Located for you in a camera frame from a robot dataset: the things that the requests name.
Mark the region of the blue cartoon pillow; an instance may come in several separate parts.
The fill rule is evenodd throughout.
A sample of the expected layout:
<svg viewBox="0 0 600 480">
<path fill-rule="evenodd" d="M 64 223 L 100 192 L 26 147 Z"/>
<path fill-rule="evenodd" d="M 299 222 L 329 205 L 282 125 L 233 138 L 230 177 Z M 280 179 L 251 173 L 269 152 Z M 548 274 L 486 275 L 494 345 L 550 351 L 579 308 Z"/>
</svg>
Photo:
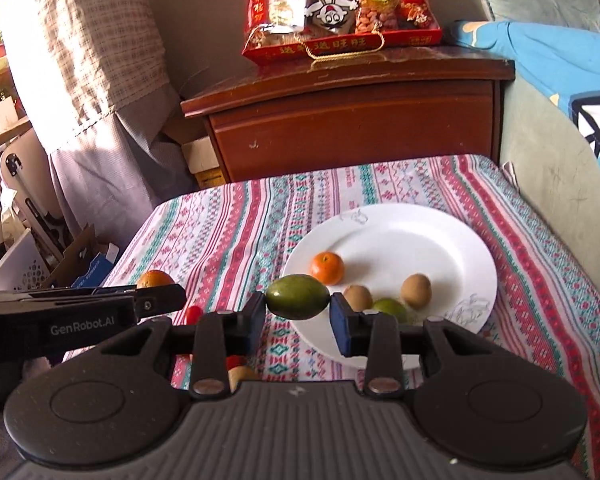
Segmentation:
<svg viewBox="0 0 600 480">
<path fill-rule="evenodd" d="M 448 37 L 514 63 L 500 161 L 513 167 L 522 195 L 600 280 L 600 34 L 462 21 Z"/>
</svg>

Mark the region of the brown kiwi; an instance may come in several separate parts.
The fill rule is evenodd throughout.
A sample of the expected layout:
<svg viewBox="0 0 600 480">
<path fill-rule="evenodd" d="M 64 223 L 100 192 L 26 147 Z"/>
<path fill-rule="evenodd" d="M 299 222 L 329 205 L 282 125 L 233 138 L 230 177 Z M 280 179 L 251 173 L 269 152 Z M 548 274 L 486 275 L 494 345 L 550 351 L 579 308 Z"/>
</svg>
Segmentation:
<svg viewBox="0 0 600 480">
<path fill-rule="evenodd" d="M 354 312 L 370 310 L 374 304 L 370 290 L 363 285 L 349 285 L 342 292 L 342 296 L 347 300 L 347 303 Z"/>
<path fill-rule="evenodd" d="M 430 304 L 432 287 L 430 279 L 422 273 L 406 278 L 401 286 L 401 298 L 414 310 L 426 308 Z"/>
</svg>

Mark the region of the green lime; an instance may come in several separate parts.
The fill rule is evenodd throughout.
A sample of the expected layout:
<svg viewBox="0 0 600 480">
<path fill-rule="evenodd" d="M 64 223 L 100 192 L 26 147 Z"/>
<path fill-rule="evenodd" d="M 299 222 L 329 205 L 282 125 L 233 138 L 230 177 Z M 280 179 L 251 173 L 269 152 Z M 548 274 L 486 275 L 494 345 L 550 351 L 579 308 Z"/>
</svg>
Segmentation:
<svg viewBox="0 0 600 480">
<path fill-rule="evenodd" d="M 380 298 L 376 300 L 372 305 L 372 309 L 380 313 L 392 315 L 399 323 L 415 323 L 414 314 L 410 310 L 407 310 L 400 301 L 393 298 Z"/>
<path fill-rule="evenodd" d="M 278 278 L 265 293 L 268 310 L 291 321 L 314 318 L 327 308 L 329 301 L 328 288 L 308 274 Z"/>
</svg>

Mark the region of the brown kiwi back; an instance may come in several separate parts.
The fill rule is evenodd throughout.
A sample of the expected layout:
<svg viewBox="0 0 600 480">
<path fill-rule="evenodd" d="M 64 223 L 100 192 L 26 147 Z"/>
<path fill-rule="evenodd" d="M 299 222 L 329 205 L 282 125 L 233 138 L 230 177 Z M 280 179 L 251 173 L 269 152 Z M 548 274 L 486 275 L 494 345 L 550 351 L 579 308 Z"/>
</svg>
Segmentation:
<svg viewBox="0 0 600 480">
<path fill-rule="evenodd" d="M 342 296 L 347 300 L 347 303 L 354 312 L 370 310 L 374 304 L 370 290 L 363 285 L 349 285 L 342 292 Z"/>
</svg>

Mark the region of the red snack gift bag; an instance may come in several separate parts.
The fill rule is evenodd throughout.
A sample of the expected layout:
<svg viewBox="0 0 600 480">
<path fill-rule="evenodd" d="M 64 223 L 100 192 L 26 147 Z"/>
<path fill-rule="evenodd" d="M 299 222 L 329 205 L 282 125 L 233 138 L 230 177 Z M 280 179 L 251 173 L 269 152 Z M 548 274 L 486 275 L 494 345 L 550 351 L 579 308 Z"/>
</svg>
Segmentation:
<svg viewBox="0 0 600 480">
<path fill-rule="evenodd" d="M 428 0 L 248 0 L 242 55 L 258 65 L 318 61 L 441 39 Z"/>
</svg>

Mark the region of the red cherry tomato back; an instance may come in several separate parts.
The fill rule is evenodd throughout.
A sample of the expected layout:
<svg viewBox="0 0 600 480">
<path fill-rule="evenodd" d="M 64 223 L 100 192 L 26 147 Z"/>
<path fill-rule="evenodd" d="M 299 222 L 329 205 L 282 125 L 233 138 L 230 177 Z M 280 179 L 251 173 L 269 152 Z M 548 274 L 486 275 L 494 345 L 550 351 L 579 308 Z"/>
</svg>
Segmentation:
<svg viewBox="0 0 600 480">
<path fill-rule="evenodd" d="M 228 356 L 225 365 L 227 370 L 232 370 L 235 367 L 246 366 L 247 359 L 244 356 Z"/>
</svg>

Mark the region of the brown kiwi fruit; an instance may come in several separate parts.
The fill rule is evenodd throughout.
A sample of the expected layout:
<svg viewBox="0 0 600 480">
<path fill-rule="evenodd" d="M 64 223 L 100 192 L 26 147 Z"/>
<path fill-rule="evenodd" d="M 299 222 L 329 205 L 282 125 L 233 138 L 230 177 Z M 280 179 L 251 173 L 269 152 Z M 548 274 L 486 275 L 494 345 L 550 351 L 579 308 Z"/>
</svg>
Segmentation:
<svg viewBox="0 0 600 480">
<path fill-rule="evenodd" d="M 259 375 L 248 365 L 235 366 L 228 371 L 230 392 L 235 392 L 242 382 L 259 379 Z"/>
</svg>

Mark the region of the blue white milk carton box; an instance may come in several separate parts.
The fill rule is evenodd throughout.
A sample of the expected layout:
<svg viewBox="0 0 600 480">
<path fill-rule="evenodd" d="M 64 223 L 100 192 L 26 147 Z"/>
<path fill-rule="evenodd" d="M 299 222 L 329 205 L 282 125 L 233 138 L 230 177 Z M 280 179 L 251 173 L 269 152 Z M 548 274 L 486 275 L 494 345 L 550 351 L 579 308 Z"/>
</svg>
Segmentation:
<svg viewBox="0 0 600 480">
<path fill-rule="evenodd" d="M 88 224 L 62 254 L 42 288 L 84 288 L 101 285 L 117 262 L 120 248 L 96 240 Z"/>
</svg>

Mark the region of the dark wooden cabinet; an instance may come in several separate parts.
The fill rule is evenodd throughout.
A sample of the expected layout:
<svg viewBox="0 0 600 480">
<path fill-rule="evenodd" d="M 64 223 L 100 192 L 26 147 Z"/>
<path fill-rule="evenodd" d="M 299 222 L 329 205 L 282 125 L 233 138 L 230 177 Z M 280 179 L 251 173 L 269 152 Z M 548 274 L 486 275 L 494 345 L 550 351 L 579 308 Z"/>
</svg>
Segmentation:
<svg viewBox="0 0 600 480">
<path fill-rule="evenodd" d="M 407 47 L 263 66 L 182 104 L 239 182 L 440 155 L 500 156 L 506 58 Z"/>
</svg>

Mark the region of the grey green sofa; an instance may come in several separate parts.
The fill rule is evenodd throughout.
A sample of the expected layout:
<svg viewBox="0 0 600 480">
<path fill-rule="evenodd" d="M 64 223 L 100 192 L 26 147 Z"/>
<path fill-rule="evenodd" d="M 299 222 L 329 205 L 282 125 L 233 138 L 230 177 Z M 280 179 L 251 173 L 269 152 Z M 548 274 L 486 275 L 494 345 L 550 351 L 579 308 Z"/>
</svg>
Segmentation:
<svg viewBox="0 0 600 480">
<path fill-rule="evenodd" d="M 481 0 L 452 44 L 507 58 L 500 164 L 600 292 L 600 0 Z"/>
</svg>

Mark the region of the white ceramic plate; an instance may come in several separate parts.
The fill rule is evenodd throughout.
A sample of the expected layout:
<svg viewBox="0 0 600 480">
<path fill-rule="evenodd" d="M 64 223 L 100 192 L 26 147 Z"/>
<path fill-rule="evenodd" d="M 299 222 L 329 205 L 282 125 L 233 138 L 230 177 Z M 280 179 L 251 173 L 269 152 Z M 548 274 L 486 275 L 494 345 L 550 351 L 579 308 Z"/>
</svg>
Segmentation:
<svg viewBox="0 0 600 480">
<path fill-rule="evenodd" d="M 479 333 L 498 291 L 489 248 L 467 224 L 443 211 L 412 204 L 367 205 L 338 214 L 312 229 L 288 257 L 283 274 L 309 272 L 320 252 L 336 252 L 344 274 L 331 292 L 363 285 L 374 299 L 400 298 L 415 273 L 428 276 L 432 298 L 414 314 L 415 325 L 440 316 Z"/>
</svg>

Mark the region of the brown cardboard box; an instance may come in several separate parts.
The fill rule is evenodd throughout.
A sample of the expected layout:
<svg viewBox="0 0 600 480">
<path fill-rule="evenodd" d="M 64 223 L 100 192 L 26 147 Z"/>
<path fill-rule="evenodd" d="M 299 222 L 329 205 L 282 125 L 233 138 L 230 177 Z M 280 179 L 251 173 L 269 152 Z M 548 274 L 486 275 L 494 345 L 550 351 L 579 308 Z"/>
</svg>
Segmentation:
<svg viewBox="0 0 600 480">
<path fill-rule="evenodd" d="M 208 136 L 184 143 L 182 152 L 189 172 L 202 190 L 225 184 L 218 156 Z"/>
</svg>

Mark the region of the red cherry tomato front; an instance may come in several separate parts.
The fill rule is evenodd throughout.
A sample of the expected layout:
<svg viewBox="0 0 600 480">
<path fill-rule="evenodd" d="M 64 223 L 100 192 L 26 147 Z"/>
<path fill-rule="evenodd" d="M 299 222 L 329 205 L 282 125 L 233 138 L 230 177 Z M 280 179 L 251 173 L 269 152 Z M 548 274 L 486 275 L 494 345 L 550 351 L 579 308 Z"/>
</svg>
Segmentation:
<svg viewBox="0 0 600 480">
<path fill-rule="evenodd" d="M 195 326 L 204 315 L 204 310 L 201 307 L 191 304 L 185 309 L 184 324 L 187 326 Z"/>
</svg>

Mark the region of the red cherry tomato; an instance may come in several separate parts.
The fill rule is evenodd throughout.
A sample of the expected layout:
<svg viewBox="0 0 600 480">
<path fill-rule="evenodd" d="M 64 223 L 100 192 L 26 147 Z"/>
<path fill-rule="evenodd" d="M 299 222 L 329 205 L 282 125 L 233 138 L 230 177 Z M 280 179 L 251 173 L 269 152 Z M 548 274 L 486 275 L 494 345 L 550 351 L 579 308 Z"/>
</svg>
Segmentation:
<svg viewBox="0 0 600 480">
<path fill-rule="evenodd" d="M 232 370 L 235 367 L 246 366 L 247 359 L 244 356 L 228 356 L 225 365 L 227 370 Z"/>
<path fill-rule="evenodd" d="M 184 324 L 187 326 L 195 326 L 204 315 L 204 310 L 201 307 L 191 304 L 185 309 Z"/>
</svg>

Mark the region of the orange mandarin cluster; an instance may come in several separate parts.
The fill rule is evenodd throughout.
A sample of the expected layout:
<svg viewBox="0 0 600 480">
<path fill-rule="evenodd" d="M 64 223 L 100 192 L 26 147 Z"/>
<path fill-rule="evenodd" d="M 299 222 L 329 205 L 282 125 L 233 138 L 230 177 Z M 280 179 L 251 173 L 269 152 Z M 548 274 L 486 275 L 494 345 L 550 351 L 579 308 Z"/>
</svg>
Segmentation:
<svg viewBox="0 0 600 480">
<path fill-rule="evenodd" d="M 343 278 L 344 262 L 336 252 L 320 252 L 312 258 L 309 274 L 324 285 L 337 285 Z"/>
</svg>

